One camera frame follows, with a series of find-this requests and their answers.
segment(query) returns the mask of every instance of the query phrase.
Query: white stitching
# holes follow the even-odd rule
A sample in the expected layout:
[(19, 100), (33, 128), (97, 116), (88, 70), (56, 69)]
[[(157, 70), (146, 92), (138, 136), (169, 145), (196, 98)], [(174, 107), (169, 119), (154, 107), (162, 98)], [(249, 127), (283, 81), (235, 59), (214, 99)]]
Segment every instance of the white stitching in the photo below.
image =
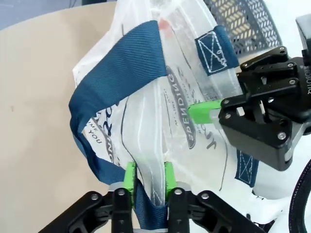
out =
[[(242, 160), (243, 160), (243, 163), (245, 165), (245, 168), (244, 170), (241, 172), (241, 164), (242, 164)], [(249, 171), (247, 170), (247, 165), (249, 164), (249, 162), (251, 162), (251, 167), (249, 168)], [(248, 181), (246, 181), (245, 179), (242, 178), (242, 175), (243, 173), (246, 172), (246, 175), (247, 175), (247, 178), (248, 178)], [(247, 184), (250, 184), (251, 181), (252, 181), (252, 172), (253, 172), (253, 157), (250, 156), (250, 158), (248, 159), (247, 163), (245, 162), (244, 160), (244, 156), (242, 156), (242, 152), (240, 151), (240, 170), (239, 170), (239, 179), (241, 181), (244, 181), (246, 182)]]
[[(203, 39), (204, 37), (206, 36), (209, 36), (212, 38), (212, 44), (211, 44), (211, 49), (208, 48), (208, 46), (206, 46), (202, 41), (201, 39)], [(216, 41), (216, 44), (218, 45), (218, 48), (220, 51), (220, 54), (222, 56), (222, 58), (220, 58), (217, 54), (214, 53), (214, 42)], [(206, 66), (207, 66), (207, 69), (210, 73), (214, 73), (214, 72), (217, 72), (219, 70), (222, 70), (224, 69), (225, 67), (227, 67), (227, 64), (226, 64), (226, 59), (225, 59), (225, 55), (224, 55), (224, 52), (222, 50), (222, 47), (220, 46), (219, 44), (219, 41), (218, 41), (218, 38), (217, 38), (217, 35), (215, 32), (209, 32), (207, 33), (206, 35), (202, 36), (200, 39), (198, 39), (198, 44), (200, 46), (200, 49), (201, 49), (201, 52), (203, 54), (203, 57), (204, 57), (204, 61), (206, 63)], [(210, 53), (211, 53), (211, 56), (210, 56), (210, 64), (208, 64), (207, 62), (207, 58), (206, 58), (206, 55), (203, 51), (203, 48), (202, 46), (204, 46)], [(213, 69), (213, 57), (215, 57), (217, 59), (217, 61), (219, 62), (219, 64), (222, 66), (220, 69), (217, 69), (217, 70), (212, 70)]]

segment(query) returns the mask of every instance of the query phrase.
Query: blue fabric strap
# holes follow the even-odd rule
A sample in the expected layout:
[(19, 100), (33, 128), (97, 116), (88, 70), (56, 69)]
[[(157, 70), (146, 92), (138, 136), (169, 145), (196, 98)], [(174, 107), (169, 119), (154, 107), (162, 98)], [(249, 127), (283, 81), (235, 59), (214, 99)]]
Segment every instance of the blue fabric strap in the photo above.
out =
[(216, 26), (212, 31), (197, 38), (195, 44), (207, 75), (239, 66), (224, 26)]
[[(73, 138), (101, 182), (123, 181), (125, 171), (98, 158), (82, 130), (98, 111), (113, 106), (162, 76), (166, 76), (166, 69), (159, 28), (156, 21), (149, 21), (121, 38), (74, 91), (69, 102)], [(141, 183), (137, 187), (136, 212), (143, 229), (165, 227), (167, 208), (153, 206)]]
[(237, 150), (238, 168), (235, 179), (254, 187), (259, 161)]

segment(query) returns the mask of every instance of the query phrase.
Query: blue bag handle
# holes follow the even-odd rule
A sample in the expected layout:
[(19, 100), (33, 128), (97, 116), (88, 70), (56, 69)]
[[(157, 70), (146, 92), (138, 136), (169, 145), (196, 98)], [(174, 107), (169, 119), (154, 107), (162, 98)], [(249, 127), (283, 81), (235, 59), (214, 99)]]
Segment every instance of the blue bag handle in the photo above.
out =
[[(123, 181), (125, 171), (96, 156), (82, 134), (87, 122), (146, 84), (166, 76), (157, 21), (145, 22), (122, 37), (111, 51), (83, 78), (69, 102), (73, 138), (95, 176), (103, 183)], [(152, 205), (138, 182), (136, 214), (142, 229), (166, 227), (167, 207)]]

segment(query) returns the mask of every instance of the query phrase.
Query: table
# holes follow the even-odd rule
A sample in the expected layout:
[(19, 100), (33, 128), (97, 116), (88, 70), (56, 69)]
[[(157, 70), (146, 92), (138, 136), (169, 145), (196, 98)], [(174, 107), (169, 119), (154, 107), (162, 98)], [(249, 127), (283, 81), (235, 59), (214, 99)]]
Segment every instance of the table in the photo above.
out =
[(68, 102), (72, 68), (114, 8), (66, 9), (0, 31), (0, 232), (38, 232), (87, 191), (107, 192), (73, 141)]

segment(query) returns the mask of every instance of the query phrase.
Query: white plastic bag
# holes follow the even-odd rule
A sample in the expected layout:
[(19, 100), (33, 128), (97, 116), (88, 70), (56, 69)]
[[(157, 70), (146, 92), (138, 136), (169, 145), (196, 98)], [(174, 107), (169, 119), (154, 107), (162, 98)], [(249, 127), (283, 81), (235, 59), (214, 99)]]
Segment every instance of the white plastic bag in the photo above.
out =
[(73, 69), (76, 84), (124, 34), (149, 20), (159, 22), (168, 76), (90, 119), (84, 133), (96, 155), (124, 169), (135, 161), (156, 205), (165, 203), (164, 162), (170, 161), (176, 179), (193, 193), (211, 190), (254, 222), (277, 218), (289, 200), (253, 195), (235, 179), (237, 152), (223, 132), (213, 124), (194, 125), (187, 116), (193, 103), (241, 93), (234, 69), (207, 77), (198, 58), (194, 40), (216, 26), (203, 0), (118, 0), (110, 30)]

